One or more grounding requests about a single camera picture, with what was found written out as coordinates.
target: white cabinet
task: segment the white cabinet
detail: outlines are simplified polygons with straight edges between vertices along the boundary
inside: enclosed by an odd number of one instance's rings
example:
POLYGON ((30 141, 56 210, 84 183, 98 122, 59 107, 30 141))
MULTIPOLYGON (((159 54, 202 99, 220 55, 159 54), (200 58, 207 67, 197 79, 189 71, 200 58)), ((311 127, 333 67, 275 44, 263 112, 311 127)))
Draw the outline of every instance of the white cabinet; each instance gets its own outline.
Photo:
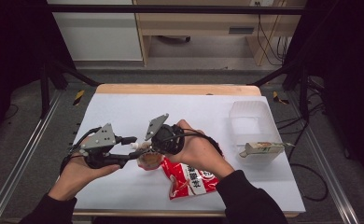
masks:
MULTIPOLYGON (((131 0, 48 0, 49 4, 131 5, 131 0)), ((74 61, 142 61, 132 13, 53 13, 74 61)))

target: black metal frame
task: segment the black metal frame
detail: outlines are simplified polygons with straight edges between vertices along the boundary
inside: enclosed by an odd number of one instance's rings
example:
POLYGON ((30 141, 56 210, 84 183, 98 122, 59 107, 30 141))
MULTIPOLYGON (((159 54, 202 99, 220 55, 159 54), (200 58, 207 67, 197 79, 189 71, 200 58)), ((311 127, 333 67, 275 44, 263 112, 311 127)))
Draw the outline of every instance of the black metal frame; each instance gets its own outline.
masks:
MULTIPOLYGON (((33 51, 36 50, 36 55, 42 59, 43 70, 41 74, 41 90, 42 90, 42 115, 44 118, 49 110, 49 87, 47 78, 55 82, 55 87, 57 89, 64 89, 67 86, 66 80, 62 74, 57 74, 52 72, 49 73, 51 67, 59 69, 65 73, 69 73, 80 80, 86 82, 92 86, 98 86, 100 83, 95 82, 83 75, 81 75, 76 69, 69 68, 68 66, 58 62, 54 59, 49 52, 46 51, 47 47, 40 43, 40 38, 35 38, 34 32, 29 32, 29 23, 23 19, 24 10, 45 10, 48 12, 72 12, 72 13, 198 13, 198 14, 260 14, 260 15, 310 15, 310 14, 324 14, 324 20, 320 22, 318 27, 316 27, 313 34, 306 40, 303 48, 299 51, 298 55, 294 60, 286 65, 283 65, 280 69, 272 72, 268 76, 247 85, 261 86, 268 81, 289 72, 294 72, 293 76, 287 78, 284 82, 284 87, 286 89, 291 89, 292 86, 296 85, 297 81, 306 74, 304 68, 304 60, 306 59, 307 52, 313 47, 312 42, 314 42, 317 36, 321 24, 326 21, 326 18, 330 14, 329 11, 325 9, 312 9, 305 7, 223 7, 223 6, 136 6, 136 5, 47 5, 47 6, 20 6, 15 8, 15 12, 19 13, 18 23, 25 26, 24 30, 28 30, 29 34, 26 34, 26 39, 33 41, 34 43, 28 42, 33 46, 33 51), (302 71, 301 76, 296 74, 296 70, 302 71)), ((304 96, 304 91, 307 91, 304 86, 301 88, 301 97, 304 96)), ((300 109, 305 118, 307 118, 307 103, 301 98, 300 109)))

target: clear plastic container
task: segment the clear plastic container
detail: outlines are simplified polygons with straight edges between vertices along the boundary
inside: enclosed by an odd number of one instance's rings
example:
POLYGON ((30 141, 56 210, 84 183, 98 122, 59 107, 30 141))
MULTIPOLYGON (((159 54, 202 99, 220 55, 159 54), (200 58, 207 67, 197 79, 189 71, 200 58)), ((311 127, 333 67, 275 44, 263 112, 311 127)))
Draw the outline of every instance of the clear plastic container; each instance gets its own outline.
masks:
POLYGON ((252 142, 281 143, 281 137, 275 126, 272 112, 266 98, 261 101, 236 101, 229 113, 231 138, 236 147, 236 159, 242 164, 269 163, 279 153, 249 154, 241 157, 245 144, 252 142))

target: black sleeve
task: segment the black sleeve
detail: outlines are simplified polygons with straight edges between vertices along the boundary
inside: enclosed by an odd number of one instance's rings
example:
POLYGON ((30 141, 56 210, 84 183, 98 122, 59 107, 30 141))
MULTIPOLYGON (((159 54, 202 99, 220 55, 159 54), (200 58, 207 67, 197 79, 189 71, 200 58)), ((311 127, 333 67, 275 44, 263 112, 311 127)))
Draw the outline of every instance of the black sleeve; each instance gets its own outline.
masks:
POLYGON ((76 203, 76 198, 60 202, 45 194, 35 210, 24 217, 20 224, 72 224, 72 214, 76 203))
POLYGON ((257 189, 239 170, 223 178, 217 191, 226 205, 230 224, 286 223, 287 219, 278 204, 263 189, 257 189))

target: red snack bag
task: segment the red snack bag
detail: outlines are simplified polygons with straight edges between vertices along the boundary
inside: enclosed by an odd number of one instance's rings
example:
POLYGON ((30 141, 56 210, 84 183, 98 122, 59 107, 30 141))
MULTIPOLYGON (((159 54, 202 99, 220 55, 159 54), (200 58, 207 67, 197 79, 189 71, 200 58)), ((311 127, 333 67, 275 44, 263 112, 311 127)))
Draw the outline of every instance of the red snack bag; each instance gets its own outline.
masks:
POLYGON ((199 171, 183 163, 172 163, 167 158, 161 167, 171 180, 170 200, 174 198, 205 194, 217 190, 217 178, 206 171, 199 171))

